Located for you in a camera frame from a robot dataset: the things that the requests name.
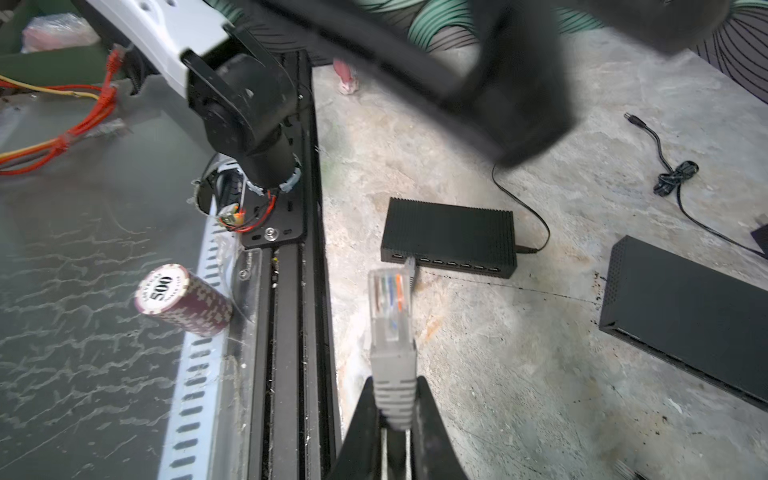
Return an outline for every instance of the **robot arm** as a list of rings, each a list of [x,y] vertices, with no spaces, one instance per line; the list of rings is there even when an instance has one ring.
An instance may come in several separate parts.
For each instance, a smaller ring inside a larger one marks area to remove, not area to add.
[[[190,108],[210,145],[247,180],[271,189],[294,172],[281,122],[295,88],[276,59],[203,0],[88,0],[138,48]]]

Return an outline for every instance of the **wire bundle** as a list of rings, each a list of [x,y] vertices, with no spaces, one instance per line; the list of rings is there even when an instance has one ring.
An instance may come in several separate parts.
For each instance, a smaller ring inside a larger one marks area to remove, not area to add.
[[[104,76],[104,83],[100,88],[93,85],[62,85],[43,88],[15,81],[0,75],[0,86],[2,87],[27,88],[29,90],[44,93],[68,95],[80,98],[93,98],[96,100],[96,105],[94,105],[91,112],[88,113],[79,124],[70,128],[58,137],[37,145],[32,145],[31,147],[0,154],[0,175],[21,175],[42,167],[53,158],[67,151],[73,141],[76,141],[81,135],[87,133],[107,118],[114,111],[115,98],[117,95],[117,89],[111,86],[112,77],[122,66],[124,56],[125,49],[120,46],[116,46],[110,52],[109,57],[107,58],[107,73]],[[98,91],[99,95],[91,92],[73,91],[72,88]],[[42,154],[42,159],[25,167],[13,168],[16,164],[25,163],[25,160],[23,160],[25,157],[39,156],[41,152],[45,152]]]
[[[266,212],[264,212],[264,215],[262,215],[258,220],[256,220],[258,217],[258,213],[256,213],[248,221],[244,222],[242,226],[239,227],[229,225],[228,223],[224,222],[224,220],[221,220],[221,217],[219,217],[219,223],[221,223],[223,227],[230,232],[236,233],[248,233],[251,230],[255,230],[256,228],[261,227],[264,222],[266,222],[266,219],[269,218],[272,210],[275,208],[275,203],[277,202],[277,195],[272,195],[269,191],[266,192],[266,198],[269,201],[266,207]]]

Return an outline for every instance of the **black device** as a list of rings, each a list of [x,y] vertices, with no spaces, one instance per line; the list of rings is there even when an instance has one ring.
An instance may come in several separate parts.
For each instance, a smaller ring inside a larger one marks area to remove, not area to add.
[[[382,262],[509,278],[518,266],[512,212],[390,198]]]
[[[753,230],[752,238],[755,239],[755,242],[763,253],[768,255],[768,223],[757,230]]]
[[[727,0],[470,0],[482,49],[462,76],[349,0],[240,3],[276,31],[369,71],[506,166],[546,151],[574,123],[555,6],[588,12],[665,53],[694,45],[725,19],[729,7]]]
[[[624,237],[600,329],[768,411],[765,290]]]
[[[347,438],[326,480],[378,480],[382,474],[382,432],[386,430],[387,478],[406,478],[406,448],[415,480],[468,480],[451,446],[427,380],[416,379],[411,442],[405,432],[386,429],[373,397],[373,378],[360,393]]]

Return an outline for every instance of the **poker chip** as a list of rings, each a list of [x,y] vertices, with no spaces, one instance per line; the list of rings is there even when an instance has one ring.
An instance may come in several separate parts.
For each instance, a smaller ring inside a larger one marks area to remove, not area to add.
[[[134,303],[140,313],[199,336],[216,335],[232,317],[224,295],[177,263],[152,270],[139,283]]]

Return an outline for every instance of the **black power cable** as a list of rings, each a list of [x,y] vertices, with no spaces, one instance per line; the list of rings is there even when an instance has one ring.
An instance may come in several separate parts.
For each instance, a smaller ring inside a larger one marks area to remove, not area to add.
[[[516,201],[517,203],[521,204],[523,208],[525,208],[527,211],[531,212],[534,217],[538,218],[538,221],[541,222],[542,225],[544,225],[544,228],[547,229],[547,240],[544,241],[544,245],[542,245],[539,248],[533,248],[533,247],[525,247],[523,245],[515,245],[515,253],[538,253],[541,252],[544,247],[547,246],[547,243],[549,243],[549,239],[552,237],[552,232],[549,230],[549,225],[547,225],[547,222],[544,220],[544,218],[541,217],[541,215],[538,214],[538,212],[532,208],[530,208],[523,200],[520,200],[517,198],[512,192],[507,190],[506,188],[502,187],[499,182],[496,180],[496,167],[498,167],[498,164],[495,164],[493,166],[493,169],[491,170],[491,180],[493,180],[493,183],[496,184],[496,187],[498,187],[499,190],[507,194],[512,200]]]
[[[636,127],[642,128],[643,130],[648,132],[648,134],[651,137],[653,137],[654,140],[656,141],[656,149],[658,150],[658,153],[659,153],[659,160],[661,161],[661,164],[664,166],[664,169],[667,171],[665,174],[659,175],[659,180],[656,183],[656,186],[654,187],[654,193],[656,195],[659,195],[660,197],[666,197],[667,195],[671,194],[673,190],[677,189],[677,206],[680,208],[680,211],[683,212],[683,215],[688,217],[688,220],[694,222],[696,225],[705,229],[707,232],[713,234],[715,237],[719,237],[728,243],[732,243],[737,247],[741,247],[744,250],[754,253],[758,257],[768,260],[768,255],[766,255],[765,253],[749,248],[745,245],[742,245],[741,243],[726,237],[725,235],[713,229],[712,227],[708,227],[707,225],[704,225],[699,220],[696,220],[691,215],[689,215],[688,212],[686,212],[685,209],[683,208],[683,201],[680,199],[680,189],[682,188],[684,181],[691,179],[696,174],[696,172],[699,171],[699,166],[692,161],[684,161],[682,164],[677,165],[677,168],[672,170],[672,167],[669,165],[669,162],[667,162],[667,159],[664,158],[664,152],[661,150],[661,139],[656,134],[656,132],[651,130],[650,127],[648,127],[644,121],[642,121],[640,118],[636,117],[635,115],[624,114],[624,118],[629,120],[629,122],[635,125]]]

